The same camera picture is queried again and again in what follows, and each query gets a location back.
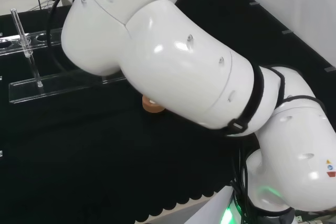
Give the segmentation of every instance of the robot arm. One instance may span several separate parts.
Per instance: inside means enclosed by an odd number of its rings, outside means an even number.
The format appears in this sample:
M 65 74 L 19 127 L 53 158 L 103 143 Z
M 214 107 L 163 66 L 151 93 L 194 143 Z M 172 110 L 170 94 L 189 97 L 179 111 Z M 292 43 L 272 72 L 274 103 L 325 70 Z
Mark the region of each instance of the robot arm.
M 256 132 L 261 149 L 247 162 L 255 206 L 335 206 L 336 176 L 326 163 L 336 164 L 336 135 L 321 106 L 301 98 L 275 109 L 280 77 L 284 98 L 314 97 L 309 86 L 295 71 L 253 66 L 189 20 L 175 1 L 74 0 L 63 50 L 89 73 L 121 69 L 138 91 L 199 125 L 234 136 Z

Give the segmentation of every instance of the cable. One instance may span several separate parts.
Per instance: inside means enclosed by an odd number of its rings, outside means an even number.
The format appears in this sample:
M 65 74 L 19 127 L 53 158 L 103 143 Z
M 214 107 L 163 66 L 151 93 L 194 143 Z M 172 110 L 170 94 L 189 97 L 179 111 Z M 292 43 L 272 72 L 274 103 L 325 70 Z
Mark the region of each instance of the cable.
M 248 197 L 248 174 L 244 146 L 239 148 L 239 173 L 236 172 L 236 165 L 232 158 L 232 168 L 235 176 L 235 181 L 231 181 L 230 185 L 235 191 L 235 202 L 241 209 L 240 224 L 255 224 L 257 217 L 255 215 L 253 206 Z
M 47 36 L 47 45 L 49 48 L 49 53 L 51 55 L 51 58 L 53 62 L 56 64 L 56 66 L 62 71 L 62 72 L 67 72 L 67 70 L 59 63 L 59 61 L 56 59 L 54 52 L 52 50 L 52 45 L 51 45 L 51 23 L 53 22 L 54 15 L 56 13 L 57 6 L 61 0 L 56 0 L 54 2 L 54 5 L 52 6 L 52 9 L 49 14 L 48 22 L 47 22 L 47 29 L 46 29 L 46 36 Z
M 45 0 L 44 2 L 41 3 L 41 5 L 43 5 L 43 4 L 45 4 L 45 3 L 48 3 L 48 2 L 50 2 L 50 1 L 52 1 L 52 0 Z M 29 9 L 28 12 L 30 12 L 31 10 L 35 10 L 35 9 L 37 9 L 37 8 L 39 8 L 39 5 L 34 6 L 33 8 Z

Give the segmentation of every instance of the black table surface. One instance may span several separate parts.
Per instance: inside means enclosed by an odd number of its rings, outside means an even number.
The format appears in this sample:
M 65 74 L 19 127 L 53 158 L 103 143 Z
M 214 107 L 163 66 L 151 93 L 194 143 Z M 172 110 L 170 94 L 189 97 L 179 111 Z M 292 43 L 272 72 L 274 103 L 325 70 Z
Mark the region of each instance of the black table surface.
M 255 0 L 178 0 L 192 21 L 250 61 L 298 69 L 335 127 L 330 65 Z M 69 7 L 58 9 L 61 27 Z M 21 13 L 26 32 L 45 30 L 48 11 Z M 0 17 L 3 36 L 16 34 Z M 56 48 L 60 60 L 65 56 Z M 46 49 L 34 53 L 42 76 L 58 69 Z M 22 104 L 8 84 L 32 78 L 22 53 L 0 59 L 0 222 L 143 221 L 177 202 L 211 196 L 232 179 L 231 157 L 255 137 L 223 138 L 171 112 L 146 113 L 127 81 Z

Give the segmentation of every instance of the black fabric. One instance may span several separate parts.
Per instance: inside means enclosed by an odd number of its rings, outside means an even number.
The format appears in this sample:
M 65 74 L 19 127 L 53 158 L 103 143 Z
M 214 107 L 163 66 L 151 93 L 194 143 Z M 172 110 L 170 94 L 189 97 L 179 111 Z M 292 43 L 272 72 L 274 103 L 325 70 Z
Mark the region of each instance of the black fabric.
M 336 73 L 254 0 L 178 0 L 193 22 L 249 61 L 299 69 L 335 127 Z M 69 11 L 59 8 L 54 27 Z M 45 30 L 48 11 L 21 13 L 27 33 Z M 10 15 L 0 32 L 15 35 Z M 55 54 L 68 60 L 61 47 Z M 34 52 L 42 76 L 59 70 L 47 49 Z M 8 103 L 8 84 L 32 77 L 23 54 L 0 58 L 0 222 L 124 223 L 157 215 L 176 202 L 211 195 L 233 179 L 231 157 L 253 135 L 227 139 L 164 112 L 147 114 L 127 82 L 106 89 Z
M 243 133 L 248 129 L 248 123 L 257 112 L 264 95 L 264 76 L 258 65 L 251 64 L 254 72 L 254 84 L 250 99 L 237 119 L 232 119 L 222 131 L 226 136 Z
M 295 97 L 288 97 L 288 98 L 284 99 L 282 101 L 282 103 L 291 102 L 291 101 L 299 100 L 299 99 L 307 99 L 307 100 L 311 100 L 311 101 L 314 101 L 314 102 L 318 103 L 321 106 L 324 113 L 327 114 L 327 110 L 325 109 L 324 104 L 319 99 L 317 99 L 315 97 L 310 97 L 308 95 L 297 95 Z
M 280 88 L 279 88 L 278 100 L 277 100 L 277 104 L 275 106 L 275 108 L 277 108 L 282 104 L 282 101 L 285 98 L 285 84 L 286 84 L 285 76 L 283 76 L 282 73 L 275 70 L 274 68 L 271 68 L 271 67 L 266 67 L 266 68 L 271 70 L 272 72 L 276 73 L 277 76 L 280 78 Z

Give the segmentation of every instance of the orange object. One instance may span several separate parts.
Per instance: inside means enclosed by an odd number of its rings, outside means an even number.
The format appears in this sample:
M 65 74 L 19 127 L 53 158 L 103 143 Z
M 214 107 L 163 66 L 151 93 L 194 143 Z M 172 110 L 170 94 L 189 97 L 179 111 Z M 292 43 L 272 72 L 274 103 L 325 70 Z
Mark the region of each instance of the orange object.
M 329 177 L 334 178 L 336 177 L 336 172 L 327 172 Z
M 142 97 L 142 106 L 146 111 L 150 113 L 160 113 L 165 110 L 164 107 L 156 103 L 151 103 L 150 99 L 145 96 Z

